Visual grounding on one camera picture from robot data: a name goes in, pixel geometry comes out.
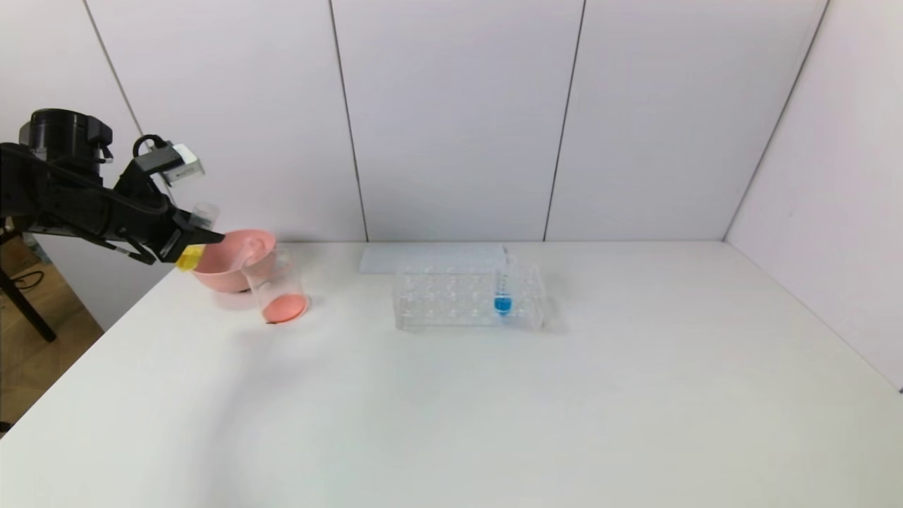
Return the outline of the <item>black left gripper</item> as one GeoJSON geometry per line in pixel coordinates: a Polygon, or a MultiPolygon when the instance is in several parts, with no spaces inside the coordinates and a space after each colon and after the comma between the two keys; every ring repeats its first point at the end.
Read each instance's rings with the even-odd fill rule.
{"type": "Polygon", "coordinates": [[[219,244],[225,235],[190,224],[190,213],[178,209],[160,190],[100,193],[106,225],[100,237],[109,250],[146,265],[175,263],[187,245],[219,244]]]}

